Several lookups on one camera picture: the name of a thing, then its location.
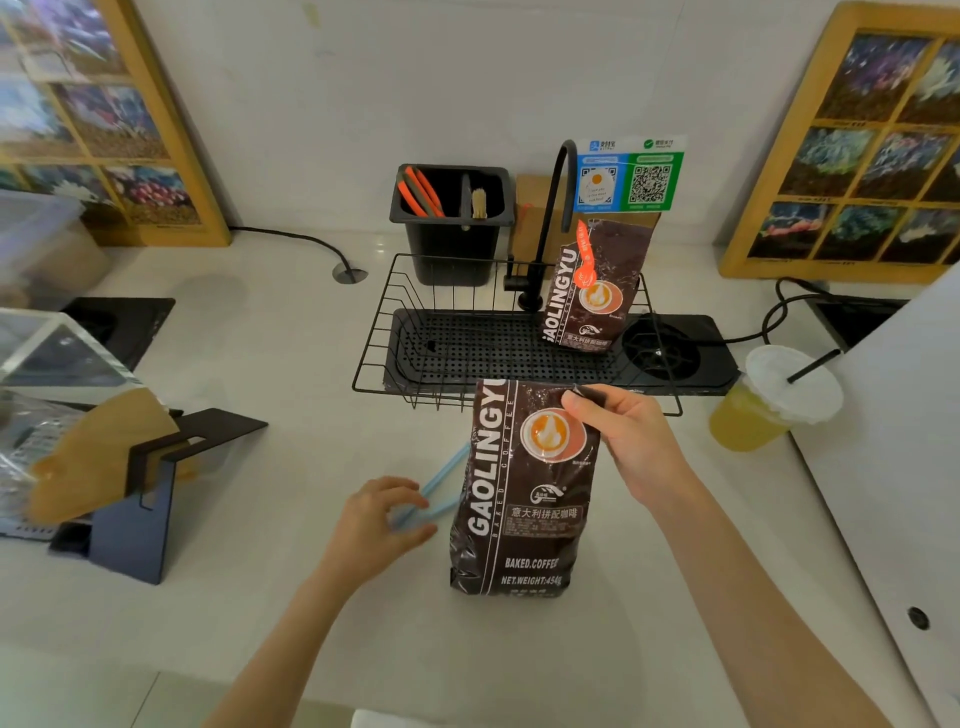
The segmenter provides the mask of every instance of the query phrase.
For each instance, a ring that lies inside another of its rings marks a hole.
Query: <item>iced drink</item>
[[[710,434],[726,449],[748,452],[785,434],[793,425],[826,422],[843,405],[843,390],[826,367],[794,383],[813,358],[795,349],[764,346],[747,356],[746,372],[710,417]]]
[[[710,417],[710,434],[726,449],[747,452],[776,440],[792,424],[778,417],[740,379]]]

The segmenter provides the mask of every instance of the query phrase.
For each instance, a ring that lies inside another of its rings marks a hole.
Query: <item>drip tray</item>
[[[739,376],[725,345],[694,343],[722,340],[709,316],[657,314],[655,322],[651,314],[630,315],[623,336],[603,354],[546,342],[538,323],[524,311],[397,310],[384,386],[404,395],[465,393],[491,378],[720,396]]]

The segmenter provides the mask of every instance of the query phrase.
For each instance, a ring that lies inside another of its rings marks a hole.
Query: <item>hand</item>
[[[607,396],[606,408],[564,392],[564,409],[600,430],[634,498],[649,506],[652,497],[697,480],[656,400],[606,384],[589,388]]]
[[[369,481],[347,498],[318,566],[318,572],[332,579],[345,598],[437,532],[435,523],[408,531],[390,529],[388,515],[392,508],[429,505],[419,490],[413,480],[385,476]]]

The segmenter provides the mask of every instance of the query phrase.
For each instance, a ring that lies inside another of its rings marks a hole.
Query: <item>yellow drink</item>
[[[710,417],[710,434],[726,449],[747,452],[776,440],[792,424],[770,409],[741,378]]]

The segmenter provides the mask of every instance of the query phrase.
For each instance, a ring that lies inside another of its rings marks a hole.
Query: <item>transparent box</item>
[[[0,190],[0,305],[60,311],[107,274],[83,213],[70,197]]]
[[[0,308],[0,387],[38,400],[96,406],[142,387],[65,313]]]

